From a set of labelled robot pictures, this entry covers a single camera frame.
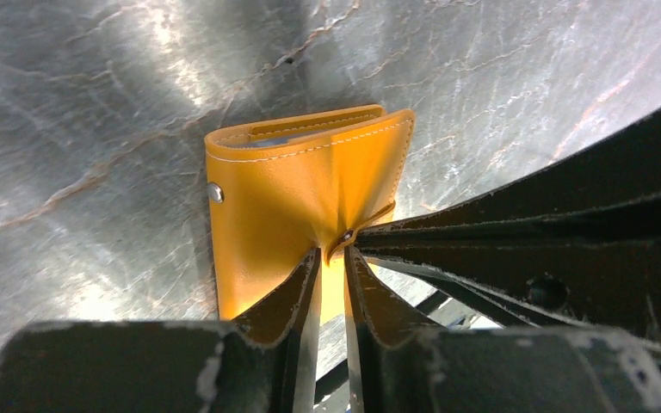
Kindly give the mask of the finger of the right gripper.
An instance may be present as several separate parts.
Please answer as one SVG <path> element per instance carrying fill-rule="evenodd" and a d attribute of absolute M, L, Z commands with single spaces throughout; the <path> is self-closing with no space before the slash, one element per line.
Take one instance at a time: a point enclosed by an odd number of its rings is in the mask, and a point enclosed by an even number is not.
<path fill-rule="evenodd" d="M 369 227 L 356 242 L 567 216 L 657 198 L 661 198 L 661 108 L 531 175 L 441 211 Z"/>
<path fill-rule="evenodd" d="M 366 256 L 470 281 L 543 311 L 661 342 L 661 238 L 613 243 L 361 240 Z"/>

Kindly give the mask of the orange leather card holder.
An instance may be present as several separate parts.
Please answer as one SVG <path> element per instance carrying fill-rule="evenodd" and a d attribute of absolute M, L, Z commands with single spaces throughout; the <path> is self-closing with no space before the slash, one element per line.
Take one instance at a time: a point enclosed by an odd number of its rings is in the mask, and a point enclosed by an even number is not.
<path fill-rule="evenodd" d="M 320 319 L 344 308 L 343 250 L 392 218 L 416 116 L 378 104 L 229 126 L 204 138 L 219 315 L 321 249 Z"/>

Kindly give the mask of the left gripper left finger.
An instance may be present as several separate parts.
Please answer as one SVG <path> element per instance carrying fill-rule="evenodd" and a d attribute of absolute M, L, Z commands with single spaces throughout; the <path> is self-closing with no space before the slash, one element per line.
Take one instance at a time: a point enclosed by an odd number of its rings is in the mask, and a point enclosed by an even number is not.
<path fill-rule="evenodd" d="M 321 252 L 230 321 L 52 321 L 0 350 L 0 412 L 309 412 Z"/>

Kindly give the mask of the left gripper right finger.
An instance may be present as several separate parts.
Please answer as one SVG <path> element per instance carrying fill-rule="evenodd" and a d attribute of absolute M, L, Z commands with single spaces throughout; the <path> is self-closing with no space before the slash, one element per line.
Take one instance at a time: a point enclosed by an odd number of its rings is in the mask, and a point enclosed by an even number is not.
<path fill-rule="evenodd" d="M 613 329 L 451 330 L 344 252 L 354 412 L 661 412 L 661 372 Z"/>

